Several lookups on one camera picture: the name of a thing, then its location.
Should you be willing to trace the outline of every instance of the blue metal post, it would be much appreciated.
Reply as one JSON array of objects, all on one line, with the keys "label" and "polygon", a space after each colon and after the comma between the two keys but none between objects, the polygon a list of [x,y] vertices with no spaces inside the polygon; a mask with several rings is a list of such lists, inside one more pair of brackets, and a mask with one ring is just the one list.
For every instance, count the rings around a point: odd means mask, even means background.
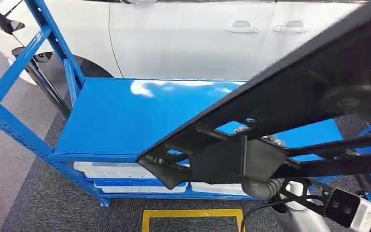
[{"label": "blue metal post", "polygon": [[63,59],[63,66],[65,67],[65,75],[66,75],[66,81],[68,83],[69,87],[69,94],[71,97],[71,105],[72,108],[74,107],[74,103],[77,100],[77,96],[79,95],[79,88],[76,84],[76,78],[73,73],[73,68],[71,66],[71,63],[68,59]]},{"label": "blue metal post", "polygon": [[27,47],[17,57],[17,62],[13,63],[13,65],[11,65],[5,72],[3,77],[0,79],[0,101],[15,83],[20,73],[25,69],[26,65],[30,62],[36,51],[38,51],[44,40],[49,36],[50,32],[51,30],[49,26],[43,26],[42,30],[33,37]]},{"label": "blue metal post", "polygon": [[47,8],[46,4],[43,0],[24,0],[26,5],[28,6],[29,10],[32,12],[32,15],[35,17],[36,22],[42,28],[43,26],[50,26],[52,32],[49,37],[48,41],[52,46],[55,54],[58,56],[60,61],[64,59],[68,59],[73,67],[74,73],[79,80],[80,86],[83,85],[85,80],[82,70],[80,69],[79,65],[74,60],[74,57],[69,50],[65,39],[63,38],[62,34],[59,31],[52,15],[50,15],[49,9]]}]

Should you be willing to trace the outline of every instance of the blue crossbar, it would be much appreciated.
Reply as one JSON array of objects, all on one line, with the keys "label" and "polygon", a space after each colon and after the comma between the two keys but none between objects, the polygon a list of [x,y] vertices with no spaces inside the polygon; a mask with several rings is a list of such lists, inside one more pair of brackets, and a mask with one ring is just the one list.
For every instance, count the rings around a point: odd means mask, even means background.
[{"label": "blue crossbar", "polygon": [[15,62],[5,72],[0,79],[0,101],[5,97],[6,93],[8,93],[20,73],[25,69],[51,32],[49,26],[43,26],[42,30],[33,37],[22,53],[16,58]]},{"label": "blue crossbar", "polygon": [[63,66],[65,67],[66,82],[68,83],[69,94],[71,97],[71,105],[74,107],[74,103],[79,95],[79,88],[76,84],[76,79],[73,72],[73,67],[68,59],[63,59]]}]

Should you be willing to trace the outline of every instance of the white storage bin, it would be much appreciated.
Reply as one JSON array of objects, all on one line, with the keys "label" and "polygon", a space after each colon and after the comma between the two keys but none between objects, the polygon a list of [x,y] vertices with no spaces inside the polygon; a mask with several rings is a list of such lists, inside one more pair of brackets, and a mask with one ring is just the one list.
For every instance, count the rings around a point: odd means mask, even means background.
[{"label": "white storage bin", "polygon": [[195,192],[221,193],[238,196],[247,196],[241,188],[241,184],[217,184],[191,182],[191,189]]}]

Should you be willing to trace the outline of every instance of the black metal bracket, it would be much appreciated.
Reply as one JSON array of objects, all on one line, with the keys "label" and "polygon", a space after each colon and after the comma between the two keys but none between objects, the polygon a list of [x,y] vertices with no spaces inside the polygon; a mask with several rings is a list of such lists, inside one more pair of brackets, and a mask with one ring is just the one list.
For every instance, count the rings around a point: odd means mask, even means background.
[{"label": "black metal bracket", "polygon": [[[137,162],[169,189],[184,181],[370,174],[371,154],[354,149],[371,146],[371,135],[295,149],[261,139],[355,113],[371,118],[371,2],[180,126]],[[246,128],[217,130],[232,121]],[[177,164],[171,149],[188,157],[190,167]],[[323,160],[289,160],[305,154]]]}]

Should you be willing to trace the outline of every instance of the car door handle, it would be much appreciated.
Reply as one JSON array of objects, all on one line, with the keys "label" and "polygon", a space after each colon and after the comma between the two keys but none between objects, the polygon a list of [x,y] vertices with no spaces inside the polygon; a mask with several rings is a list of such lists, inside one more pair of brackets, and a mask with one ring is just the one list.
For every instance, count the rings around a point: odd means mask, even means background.
[{"label": "car door handle", "polygon": [[252,26],[250,22],[241,20],[235,21],[230,27],[225,28],[226,31],[233,33],[257,33],[259,29]]},{"label": "car door handle", "polygon": [[309,31],[308,28],[306,28],[302,21],[288,21],[285,23],[285,25],[277,25],[273,28],[273,31],[275,32],[293,32],[293,33],[304,33]]}]

